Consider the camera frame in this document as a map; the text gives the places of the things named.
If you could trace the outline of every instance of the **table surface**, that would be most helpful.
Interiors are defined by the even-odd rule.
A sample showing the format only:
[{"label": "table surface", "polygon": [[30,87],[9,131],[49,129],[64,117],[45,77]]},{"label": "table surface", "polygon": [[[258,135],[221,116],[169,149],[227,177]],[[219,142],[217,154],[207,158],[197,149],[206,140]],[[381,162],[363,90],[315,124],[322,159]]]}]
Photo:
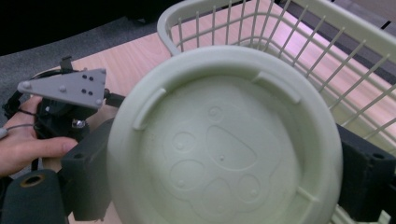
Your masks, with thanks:
[{"label": "table surface", "polygon": [[[247,7],[253,8],[254,6],[251,3],[247,3]],[[296,44],[304,43],[302,39],[296,39],[295,41]],[[316,49],[312,50],[311,55],[305,55],[305,58],[303,58],[308,63],[312,61],[312,58],[317,57],[315,56],[317,53],[314,52]],[[105,68],[107,72],[106,87],[111,92],[127,95],[145,74],[169,58],[171,58],[171,55],[161,39],[157,34],[152,34],[73,61],[72,64],[76,69]],[[335,65],[329,61],[328,66],[333,67]],[[329,68],[320,67],[319,69],[327,71]],[[89,118],[88,122],[94,129],[103,121],[114,118],[116,113],[116,108],[104,105],[97,114]],[[56,169],[55,163],[55,161],[46,161],[44,165]],[[72,216],[69,219],[70,223],[91,223],[74,221]],[[109,206],[103,222],[95,221],[92,223],[120,223],[113,204]]]}]

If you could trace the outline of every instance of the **plastic lid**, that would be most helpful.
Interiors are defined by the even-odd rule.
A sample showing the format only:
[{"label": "plastic lid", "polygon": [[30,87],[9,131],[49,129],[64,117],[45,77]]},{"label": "plastic lid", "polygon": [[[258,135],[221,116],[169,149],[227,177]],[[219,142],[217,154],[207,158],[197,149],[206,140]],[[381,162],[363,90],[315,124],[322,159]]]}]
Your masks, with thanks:
[{"label": "plastic lid", "polygon": [[328,223],[342,171],[335,122],[312,85],[254,49],[208,47],[152,70],[108,143],[124,223]]}]

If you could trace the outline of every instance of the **wire basket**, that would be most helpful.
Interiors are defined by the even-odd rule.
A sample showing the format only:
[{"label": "wire basket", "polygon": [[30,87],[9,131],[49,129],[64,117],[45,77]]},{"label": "wire basket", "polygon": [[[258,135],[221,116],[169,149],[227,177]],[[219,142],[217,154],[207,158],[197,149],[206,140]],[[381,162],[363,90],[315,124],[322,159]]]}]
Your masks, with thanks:
[{"label": "wire basket", "polygon": [[[396,77],[396,38],[331,2],[189,0],[162,14],[158,34],[172,55],[236,45],[276,56],[316,87],[338,124],[396,156],[396,84],[378,75]],[[354,222],[337,208],[331,223]]]}]

